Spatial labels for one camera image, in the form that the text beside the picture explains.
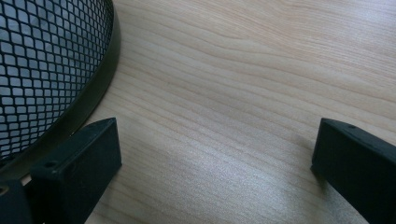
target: light wood surface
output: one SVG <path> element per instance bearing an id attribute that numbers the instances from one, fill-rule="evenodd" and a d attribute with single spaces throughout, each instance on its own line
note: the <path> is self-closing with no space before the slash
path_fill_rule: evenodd
<path id="1" fill-rule="evenodd" d="M 310 171 L 320 118 L 396 145 L 396 2 L 115 0 L 89 122 L 123 166 L 87 223 L 364 223 Z"/>

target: black plastic frame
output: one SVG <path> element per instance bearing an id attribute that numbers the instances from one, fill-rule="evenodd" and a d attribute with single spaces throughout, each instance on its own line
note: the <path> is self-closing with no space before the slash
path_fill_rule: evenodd
<path id="1" fill-rule="evenodd" d="M 73 104 L 14 161 L 0 169 L 0 179 L 22 178 L 29 168 L 76 132 L 100 103 L 114 77 L 120 57 L 120 22 L 113 7 L 113 29 L 103 60 Z"/>
<path id="2" fill-rule="evenodd" d="M 0 181 L 1 223 L 84 223 L 121 166 L 116 119 L 89 124 L 34 164 L 25 186 Z"/>
<path id="3" fill-rule="evenodd" d="M 322 119 L 311 169 L 369 223 L 396 223 L 396 146 L 354 125 Z"/>

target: black mesh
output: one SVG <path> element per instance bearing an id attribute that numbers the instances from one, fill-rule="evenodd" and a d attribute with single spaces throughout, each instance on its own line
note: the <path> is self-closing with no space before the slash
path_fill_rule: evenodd
<path id="1" fill-rule="evenodd" d="M 74 102 L 106 52 L 113 17 L 104 0 L 0 1 L 0 167 Z"/>

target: wooden desk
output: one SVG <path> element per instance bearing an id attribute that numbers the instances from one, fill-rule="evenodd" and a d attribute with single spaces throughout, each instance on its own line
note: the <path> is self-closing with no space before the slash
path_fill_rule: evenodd
<path id="1" fill-rule="evenodd" d="M 393 1 L 115 0 L 123 166 L 88 223 L 364 223 L 310 171 L 320 118 L 396 144 Z"/>

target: wood grain surface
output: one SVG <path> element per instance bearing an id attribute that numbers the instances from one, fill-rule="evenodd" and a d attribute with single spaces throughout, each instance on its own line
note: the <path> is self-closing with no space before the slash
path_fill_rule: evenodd
<path id="1" fill-rule="evenodd" d="M 310 171 L 322 117 L 396 145 L 396 1 L 115 0 L 89 122 L 123 166 L 87 223 L 365 223 Z"/>

